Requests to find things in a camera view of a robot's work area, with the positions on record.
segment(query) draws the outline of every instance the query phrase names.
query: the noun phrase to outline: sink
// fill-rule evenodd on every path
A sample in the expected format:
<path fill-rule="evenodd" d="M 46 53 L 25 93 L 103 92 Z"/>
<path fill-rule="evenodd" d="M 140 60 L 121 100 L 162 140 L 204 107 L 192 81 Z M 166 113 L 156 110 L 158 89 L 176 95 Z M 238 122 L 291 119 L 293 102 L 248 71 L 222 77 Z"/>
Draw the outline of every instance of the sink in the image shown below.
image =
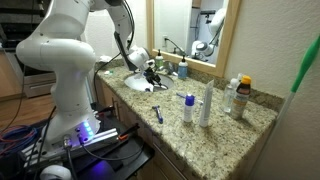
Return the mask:
<path fill-rule="evenodd" d="M 161 79 L 161 84 L 165 85 L 168 87 L 168 89 L 172 88 L 174 86 L 173 80 L 168 77 L 168 76 L 164 76 L 161 74 L 158 74 L 160 79 Z M 135 79 L 135 75 L 131 75 L 129 77 L 127 77 L 124 80 L 124 83 L 131 89 L 135 89 L 138 91 L 146 91 L 146 88 L 150 88 L 152 85 L 148 83 L 148 81 L 144 78 L 141 77 L 140 79 Z M 167 90 L 164 87 L 159 87 L 158 85 L 155 85 L 153 88 L 153 92 L 157 92 L 157 91 L 164 91 Z"/>

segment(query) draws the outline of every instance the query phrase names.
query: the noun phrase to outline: blue cap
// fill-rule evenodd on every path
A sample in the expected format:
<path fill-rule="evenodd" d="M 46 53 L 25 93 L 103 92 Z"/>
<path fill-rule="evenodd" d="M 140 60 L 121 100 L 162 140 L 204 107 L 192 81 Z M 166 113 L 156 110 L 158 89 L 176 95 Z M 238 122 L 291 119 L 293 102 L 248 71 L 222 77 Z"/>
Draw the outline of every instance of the blue cap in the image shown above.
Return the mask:
<path fill-rule="evenodd" d="M 194 105 L 194 96 L 191 94 L 186 95 L 186 102 L 185 105 L 187 106 L 193 106 Z"/>

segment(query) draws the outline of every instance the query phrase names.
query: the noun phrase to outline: white bottle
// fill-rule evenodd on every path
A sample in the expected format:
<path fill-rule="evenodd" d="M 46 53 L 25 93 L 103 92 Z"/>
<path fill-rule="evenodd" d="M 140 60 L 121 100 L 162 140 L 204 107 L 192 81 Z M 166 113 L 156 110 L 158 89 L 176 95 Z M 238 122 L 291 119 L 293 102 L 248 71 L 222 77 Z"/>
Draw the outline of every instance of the white bottle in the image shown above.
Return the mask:
<path fill-rule="evenodd" d="M 210 117 L 211 101 L 212 101 L 212 92 L 213 92 L 213 83 L 214 80 L 210 81 L 207 84 L 206 91 L 204 93 L 204 102 L 201 109 L 201 115 L 199 120 L 199 125 L 201 127 L 207 127 Z"/>
<path fill-rule="evenodd" d="M 238 85 L 239 85 L 238 79 L 232 78 L 230 81 L 230 84 L 227 84 L 224 90 L 221 109 L 226 113 L 231 112 L 232 101 L 233 101 L 234 95 L 236 94 Z"/>
<path fill-rule="evenodd" d="M 192 114 L 193 114 L 193 105 L 194 105 L 194 96 L 191 94 L 186 95 L 185 106 L 184 106 L 184 122 L 191 122 L 192 121 Z"/>

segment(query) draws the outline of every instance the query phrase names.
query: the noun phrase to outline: faucet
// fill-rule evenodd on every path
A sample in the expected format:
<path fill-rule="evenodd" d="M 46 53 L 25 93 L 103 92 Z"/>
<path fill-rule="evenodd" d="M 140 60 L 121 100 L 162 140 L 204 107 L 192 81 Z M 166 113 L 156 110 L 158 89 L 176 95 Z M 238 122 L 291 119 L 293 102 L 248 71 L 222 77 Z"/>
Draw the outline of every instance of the faucet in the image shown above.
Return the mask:
<path fill-rule="evenodd" d="M 165 71 L 168 75 L 178 76 L 175 72 L 174 65 L 170 61 L 164 61 L 163 66 L 158 67 L 156 71 Z"/>

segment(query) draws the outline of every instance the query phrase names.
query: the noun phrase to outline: small container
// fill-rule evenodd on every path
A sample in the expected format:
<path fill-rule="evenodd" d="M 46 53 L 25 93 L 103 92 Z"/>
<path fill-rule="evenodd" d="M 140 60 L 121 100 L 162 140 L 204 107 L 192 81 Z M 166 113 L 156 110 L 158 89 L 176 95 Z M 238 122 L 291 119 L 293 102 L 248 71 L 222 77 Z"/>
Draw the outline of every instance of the small container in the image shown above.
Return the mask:
<path fill-rule="evenodd" d="M 245 106 L 249 100 L 251 91 L 251 78 L 244 75 L 241 79 L 240 85 L 237 87 L 236 94 L 232 101 L 231 118 L 238 120 L 242 118 Z"/>
<path fill-rule="evenodd" d="M 161 55 L 160 49 L 158 49 L 158 55 L 155 58 L 155 63 L 158 68 L 163 66 L 163 57 Z"/>
<path fill-rule="evenodd" d="M 195 97 L 193 95 L 191 95 L 191 94 L 186 95 L 185 106 L 184 106 L 184 115 L 183 115 L 184 122 L 191 122 L 192 121 L 194 99 L 195 99 Z"/>
<path fill-rule="evenodd" d="M 179 63 L 179 68 L 178 68 L 178 78 L 179 79 L 186 79 L 188 74 L 188 63 L 184 59 L 184 56 Z"/>

